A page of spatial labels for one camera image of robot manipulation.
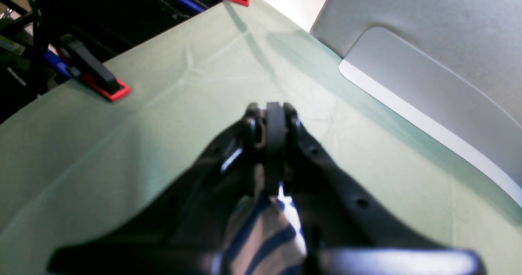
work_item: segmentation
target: blue striped fabric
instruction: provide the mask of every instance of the blue striped fabric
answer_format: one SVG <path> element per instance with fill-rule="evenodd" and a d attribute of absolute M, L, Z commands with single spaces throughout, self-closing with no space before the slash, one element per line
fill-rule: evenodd
<path fill-rule="evenodd" d="M 230 241 L 225 253 L 233 275 L 294 275 L 306 257 L 305 243 L 297 210 L 282 188 L 277 197 L 263 191 L 245 198 L 230 221 L 239 223 L 227 231 Z"/>

